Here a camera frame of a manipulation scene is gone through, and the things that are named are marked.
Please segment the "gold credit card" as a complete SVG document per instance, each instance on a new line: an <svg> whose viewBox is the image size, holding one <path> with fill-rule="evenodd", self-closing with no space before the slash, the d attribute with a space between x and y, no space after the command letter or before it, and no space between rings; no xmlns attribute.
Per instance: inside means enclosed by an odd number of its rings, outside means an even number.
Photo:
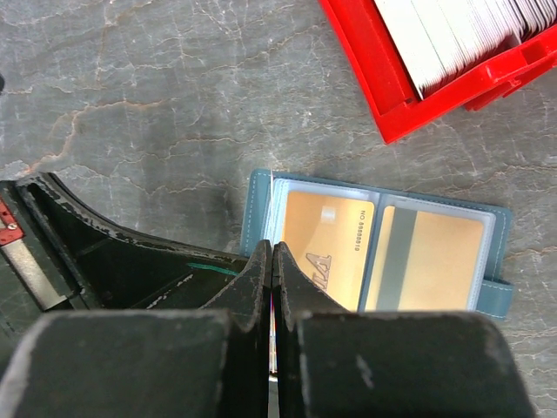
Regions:
<svg viewBox="0 0 557 418"><path fill-rule="evenodd" d="M290 191L282 240L299 269L346 309L355 311L366 267L375 204Z"/></svg>
<svg viewBox="0 0 557 418"><path fill-rule="evenodd" d="M478 219L386 206L366 310L467 310L483 235Z"/></svg>
<svg viewBox="0 0 557 418"><path fill-rule="evenodd" d="M272 268L274 268L274 177L273 171L270 170L270 201L269 201L269 232L270 242L272 244ZM275 323L275 309L273 296L271 296L271 311L270 311L270 376L271 380L278 379L278 362L277 362L277 348L276 348L276 323Z"/></svg>

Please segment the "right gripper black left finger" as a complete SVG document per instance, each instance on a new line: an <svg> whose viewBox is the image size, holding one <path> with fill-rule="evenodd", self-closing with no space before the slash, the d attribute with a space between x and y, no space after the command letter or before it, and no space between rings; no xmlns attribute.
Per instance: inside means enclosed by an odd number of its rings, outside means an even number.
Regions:
<svg viewBox="0 0 557 418"><path fill-rule="evenodd" d="M4 417L264 417L271 246L198 309L43 315L1 380Z"/></svg>

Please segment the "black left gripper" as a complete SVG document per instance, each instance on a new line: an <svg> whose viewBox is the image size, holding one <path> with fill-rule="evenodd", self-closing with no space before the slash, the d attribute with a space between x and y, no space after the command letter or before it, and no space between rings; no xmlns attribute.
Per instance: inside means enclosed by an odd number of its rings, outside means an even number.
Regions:
<svg viewBox="0 0 557 418"><path fill-rule="evenodd" d="M200 308L246 263L120 226L53 173L1 183L1 342L9 347L50 311Z"/></svg>

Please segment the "blue leather card holder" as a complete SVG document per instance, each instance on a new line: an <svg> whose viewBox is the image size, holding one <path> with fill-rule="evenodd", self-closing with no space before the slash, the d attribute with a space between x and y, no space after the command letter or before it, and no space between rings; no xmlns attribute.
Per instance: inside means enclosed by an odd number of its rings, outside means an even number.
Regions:
<svg viewBox="0 0 557 418"><path fill-rule="evenodd" d="M512 220L512 215L506 208L369 185L355 185L338 180L309 178L285 172L273 172L273 177L274 244L285 243L282 240L282 232L286 200L290 191L371 200L375 204L364 278L358 308L355 311L372 312L366 310L366 297L371 282L379 228L384 208L394 205L482 221L484 235L480 249L481 264L477 266L476 284L471 292L469 308L460 311L475 311L496 320L502 320L507 316L513 298L513 288L500 276L500 265ZM260 240L270 241L269 201L270 170L258 169L251 175L245 202L240 241L240 251L243 255L251 254Z"/></svg>

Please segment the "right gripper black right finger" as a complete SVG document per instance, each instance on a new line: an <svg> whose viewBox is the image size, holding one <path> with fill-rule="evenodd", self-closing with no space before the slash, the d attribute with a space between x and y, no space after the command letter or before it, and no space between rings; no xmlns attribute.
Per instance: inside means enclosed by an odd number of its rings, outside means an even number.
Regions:
<svg viewBox="0 0 557 418"><path fill-rule="evenodd" d="M469 312L351 313L274 247L283 417L532 417L500 330Z"/></svg>

